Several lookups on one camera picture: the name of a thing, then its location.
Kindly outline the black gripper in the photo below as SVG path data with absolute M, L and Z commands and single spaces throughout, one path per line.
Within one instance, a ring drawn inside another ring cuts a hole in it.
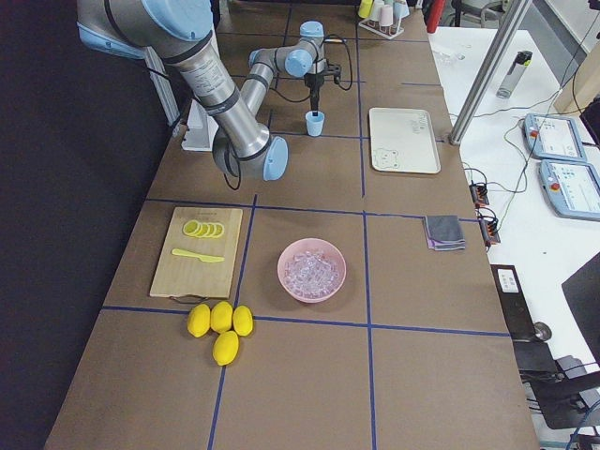
M 327 64 L 326 68 L 317 73 L 307 73 L 304 76 L 304 83 L 311 94 L 318 94 L 327 77 L 331 77 L 336 85 L 340 85 L 341 66 L 338 64 Z

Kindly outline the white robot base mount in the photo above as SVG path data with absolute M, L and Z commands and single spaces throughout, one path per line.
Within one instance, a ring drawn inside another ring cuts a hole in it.
M 195 99 L 191 100 L 186 126 L 182 148 L 190 152 L 210 153 L 218 131 L 218 124 Z

